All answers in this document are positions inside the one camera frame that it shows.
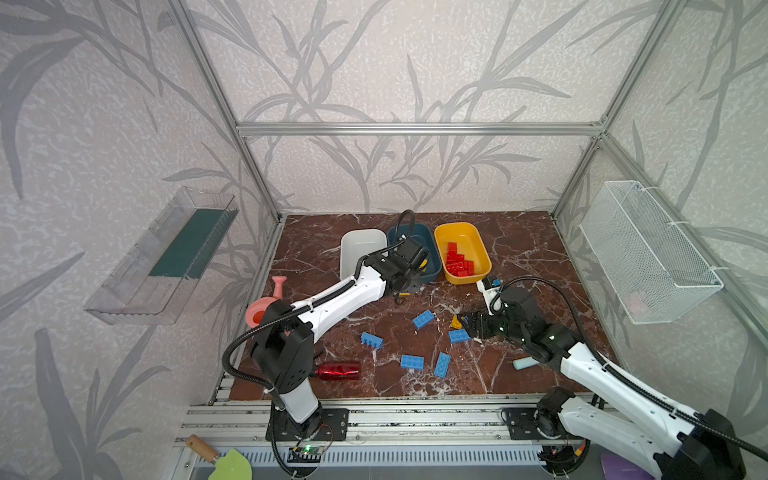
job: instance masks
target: spatula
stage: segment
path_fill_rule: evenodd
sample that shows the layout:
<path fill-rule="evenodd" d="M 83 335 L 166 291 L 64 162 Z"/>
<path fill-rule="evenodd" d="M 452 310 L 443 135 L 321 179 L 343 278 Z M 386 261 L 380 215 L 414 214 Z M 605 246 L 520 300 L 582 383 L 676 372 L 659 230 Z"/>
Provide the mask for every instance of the spatula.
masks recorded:
<path fill-rule="evenodd" d="M 190 436 L 186 443 L 203 460 L 216 466 L 216 470 L 210 474 L 208 480 L 251 480 L 253 478 L 250 462 L 237 450 L 230 449 L 226 455 L 219 455 L 219 452 L 212 449 L 197 435 Z"/>

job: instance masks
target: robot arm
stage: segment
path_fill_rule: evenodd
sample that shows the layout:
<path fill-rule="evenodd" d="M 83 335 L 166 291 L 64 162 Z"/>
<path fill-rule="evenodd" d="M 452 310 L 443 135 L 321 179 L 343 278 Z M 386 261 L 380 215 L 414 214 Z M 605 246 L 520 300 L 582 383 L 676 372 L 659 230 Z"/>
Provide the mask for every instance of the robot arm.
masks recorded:
<path fill-rule="evenodd" d="M 267 308 L 262 328 L 252 335 L 255 341 L 251 356 L 274 385 L 270 390 L 273 401 L 288 414 L 297 437 L 309 438 L 317 431 L 323 410 L 308 380 L 313 368 L 313 344 L 332 326 L 367 303 L 389 293 L 412 291 L 418 284 L 426 256 L 418 242 L 405 239 L 387 257 L 378 253 L 365 260 L 359 275 L 344 279 L 309 299 L 292 305 L 277 300 Z M 547 280 L 534 277 L 525 277 L 525 280 L 543 281 L 560 291 Z M 544 435 L 551 438 L 565 431 L 594 440 L 655 478 L 744 478 L 746 471 L 739 448 L 692 423 L 698 419 L 735 437 L 732 425 L 723 416 L 713 410 L 706 415 L 698 414 L 612 362 L 595 358 L 593 350 L 578 334 L 560 324 L 545 322 L 541 309 L 527 290 L 503 288 L 498 295 L 501 300 L 498 310 L 489 306 L 488 312 L 459 317 L 470 335 L 504 336 L 522 346 L 539 363 L 549 365 L 597 393 L 630 420 L 596 409 L 558 387 L 538 403 L 537 427 Z M 569 306 L 576 318 L 575 309 Z M 277 321 L 297 309 L 303 311 L 290 321 Z M 660 399 L 668 409 L 660 408 L 651 401 L 652 397 Z"/>
<path fill-rule="evenodd" d="M 413 291 L 426 257 L 419 242 L 405 238 L 387 256 L 374 253 L 361 259 L 354 275 L 329 289 L 293 304 L 276 300 L 266 308 L 250 355 L 272 383 L 269 394 L 287 412 L 298 436 L 316 432 L 323 411 L 309 381 L 314 343 L 358 308 L 388 294 Z M 297 310 L 303 312 L 288 322 L 278 321 Z"/>
<path fill-rule="evenodd" d="M 519 280 L 547 283 L 565 297 L 559 287 L 547 280 L 534 277 Z M 565 298 L 579 325 L 578 312 Z M 493 304 L 494 300 L 500 300 L 498 305 Z M 500 289 L 498 298 L 488 300 L 486 296 L 486 301 L 488 313 L 481 311 L 459 317 L 471 335 L 504 336 L 539 363 L 547 364 L 598 394 L 630 420 L 603 412 L 558 387 L 537 405 L 537 427 L 544 435 L 552 438 L 569 432 L 590 439 L 629 459 L 655 478 L 744 478 L 746 471 L 739 448 L 694 425 L 694 422 L 707 424 L 736 438 L 733 426 L 725 417 L 713 410 L 701 415 L 667 398 L 610 360 L 595 358 L 595 350 L 584 343 L 580 335 L 561 324 L 547 323 L 535 298 L 525 289 Z"/>

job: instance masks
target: wooden handle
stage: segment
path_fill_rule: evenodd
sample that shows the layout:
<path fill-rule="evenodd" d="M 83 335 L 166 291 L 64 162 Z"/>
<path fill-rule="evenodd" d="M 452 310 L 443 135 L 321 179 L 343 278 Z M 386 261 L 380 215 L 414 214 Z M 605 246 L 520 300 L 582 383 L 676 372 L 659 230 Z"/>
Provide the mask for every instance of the wooden handle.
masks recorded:
<path fill-rule="evenodd" d="M 218 460 L 217 457 L 219 456 L 219 452 L 212 449 L 210 445 L 208 445 L 206 442 L 203 442 L 203 440 L 197 435 L 190 435 L 190 438 L 187 439 L 186 443 L 193 452 L 203 457 L 203 460 L 206 462 L 216 463 L 216 460 Z"/>

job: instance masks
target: clear plastic shelf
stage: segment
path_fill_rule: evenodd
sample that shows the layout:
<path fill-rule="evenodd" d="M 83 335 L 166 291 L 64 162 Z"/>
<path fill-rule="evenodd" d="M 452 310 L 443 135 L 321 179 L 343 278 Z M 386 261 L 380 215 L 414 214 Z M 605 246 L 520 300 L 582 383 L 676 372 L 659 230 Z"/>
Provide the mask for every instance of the clear plastic shelf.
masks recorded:
<path fill-rule="evenodd" d="M 85 311 L 110 325 L 173 325 L 237 211 L 232 194 L 182 187 Z"/>

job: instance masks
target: white wire basket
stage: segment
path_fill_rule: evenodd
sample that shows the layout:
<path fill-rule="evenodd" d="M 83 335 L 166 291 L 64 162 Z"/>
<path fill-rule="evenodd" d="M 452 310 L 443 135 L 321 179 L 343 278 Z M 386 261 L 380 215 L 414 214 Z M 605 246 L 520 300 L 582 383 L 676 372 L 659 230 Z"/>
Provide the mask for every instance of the white wire basket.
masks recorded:
<path fill-rule="evenodd" d="M 605 182 L 581 221 L 632 323 L 666 323 L 723 288 L 711 265 L 635 180 Z"/>

